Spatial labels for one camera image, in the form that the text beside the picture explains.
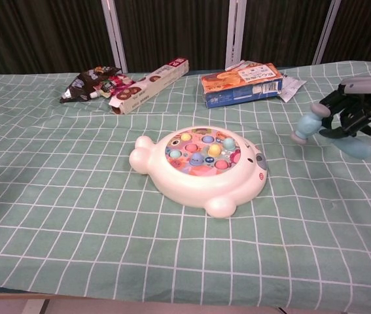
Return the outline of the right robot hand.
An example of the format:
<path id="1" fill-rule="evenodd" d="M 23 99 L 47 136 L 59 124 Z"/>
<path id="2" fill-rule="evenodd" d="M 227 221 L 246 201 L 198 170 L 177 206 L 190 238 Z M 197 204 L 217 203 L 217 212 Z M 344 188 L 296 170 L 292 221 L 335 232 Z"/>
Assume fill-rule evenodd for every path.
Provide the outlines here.
<path id="1" fill-rule="evenodd" d="M 319 133 L 329 139 L 371 136 L 371 76 L 345 78 L 338 88 L 320 100 L 330 114 L 322 119 Z"/>

